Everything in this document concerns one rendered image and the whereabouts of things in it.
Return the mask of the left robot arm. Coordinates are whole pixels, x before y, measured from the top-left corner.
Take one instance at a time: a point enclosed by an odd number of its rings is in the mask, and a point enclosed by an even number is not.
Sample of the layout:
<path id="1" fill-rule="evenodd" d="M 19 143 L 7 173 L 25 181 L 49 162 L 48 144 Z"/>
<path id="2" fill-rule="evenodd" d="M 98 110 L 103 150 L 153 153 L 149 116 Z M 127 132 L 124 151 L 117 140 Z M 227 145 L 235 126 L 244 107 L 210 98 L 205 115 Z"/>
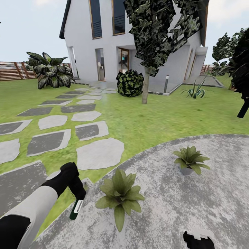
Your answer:
<path id="1" fill-rule="evenodd" d="M 37 190 L 19 205 L 0 216 L 0 249 L 28 249 L 57 199 L 69 186 L 76 199 L 93 192 L 89 178 L 80 179 L 76 164 L 68 162 L 46 178 Z"/>

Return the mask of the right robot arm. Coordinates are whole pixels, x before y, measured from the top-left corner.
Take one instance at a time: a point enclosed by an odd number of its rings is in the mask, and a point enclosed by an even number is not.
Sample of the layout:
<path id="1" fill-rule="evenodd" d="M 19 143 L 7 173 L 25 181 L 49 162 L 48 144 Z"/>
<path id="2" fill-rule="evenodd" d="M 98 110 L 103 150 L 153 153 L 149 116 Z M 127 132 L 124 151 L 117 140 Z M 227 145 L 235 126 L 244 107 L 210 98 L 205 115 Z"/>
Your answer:
<path id="1" fill-rule="evenodd" d="M 183 235 L 184 241 L 187 243 L 187 247 L 190 249 L 214 249 L 214 243 L 210 238 L 214 238 L 212 231 L 207 229 L 200 229 L 193 227 L 193 234 L 188 234 L 186 231 Z M 206 238 L 200 238 L 205 236 Z"/>

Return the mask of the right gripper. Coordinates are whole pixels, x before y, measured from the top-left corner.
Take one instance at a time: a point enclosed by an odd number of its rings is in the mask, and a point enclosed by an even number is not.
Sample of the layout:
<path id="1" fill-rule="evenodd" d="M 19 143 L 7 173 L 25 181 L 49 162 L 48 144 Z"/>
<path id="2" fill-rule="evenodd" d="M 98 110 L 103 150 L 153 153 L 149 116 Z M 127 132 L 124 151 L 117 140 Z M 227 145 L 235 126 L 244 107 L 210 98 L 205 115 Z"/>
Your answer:
<path id="1" fill-rule="evenodd" d="M 205 236 L 206 237 L 206 236 Z M 195 239 L 192 234 L 188 234 L 186 231 L 183 235 L 184 241 L 187 243 L 187 247 L 190 249 L 193 249 L 194 245 L 200 245 L 204 249 L 214 249 L 214 243 L 210 238 L 213 237 L 207 237 L 201 238 L 201 240 Z"/>

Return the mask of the insectifuge atomizer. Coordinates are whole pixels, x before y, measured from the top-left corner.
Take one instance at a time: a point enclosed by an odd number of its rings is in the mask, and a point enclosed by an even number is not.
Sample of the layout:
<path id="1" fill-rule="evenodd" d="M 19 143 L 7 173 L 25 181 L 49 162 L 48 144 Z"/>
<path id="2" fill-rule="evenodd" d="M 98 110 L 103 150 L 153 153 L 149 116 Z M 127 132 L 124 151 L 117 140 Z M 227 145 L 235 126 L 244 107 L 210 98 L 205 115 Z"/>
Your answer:
<path id="1" fill-rule="evenodd" d="M 76 219 L 76 217 L 77 217 L 77 215 L 78 215 L 78 213 L 79 213 L 79 210 L 80 210 L 80 208 L 81 208 L 81 205 L 82 205 L 83 201 L 84 201 L 84 199 L 83 199 L 83 200 L 81 200 L 81 199 L 79 199 L 79 200 L 76 199 L 76 203 L 74 204 L 73 209 L 72 209 L 72 212 L 71 212 L 71 214 L 70 214 L 70 219 L 72 219 L 72 220 L 75 220 L 75 219 Z"/>

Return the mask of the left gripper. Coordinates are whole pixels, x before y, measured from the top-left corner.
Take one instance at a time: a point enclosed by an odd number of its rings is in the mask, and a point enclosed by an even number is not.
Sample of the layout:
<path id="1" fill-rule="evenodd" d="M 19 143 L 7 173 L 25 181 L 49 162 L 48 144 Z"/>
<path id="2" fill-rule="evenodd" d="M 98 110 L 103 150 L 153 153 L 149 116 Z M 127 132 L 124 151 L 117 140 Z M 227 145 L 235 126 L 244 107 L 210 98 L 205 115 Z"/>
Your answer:
<path id="1" fill-rule="evenodd" d="M 74 185 L 74 186 L 69 186 L 69 188 L 71 189 L 72 193 L 76 196 L 76 199 L 84 199 L 84 196 L 86 195 L 87 191 L 84 189 L 83 184 L 81 182 L 81 180 L 79 180 L 79 182 Z"/>

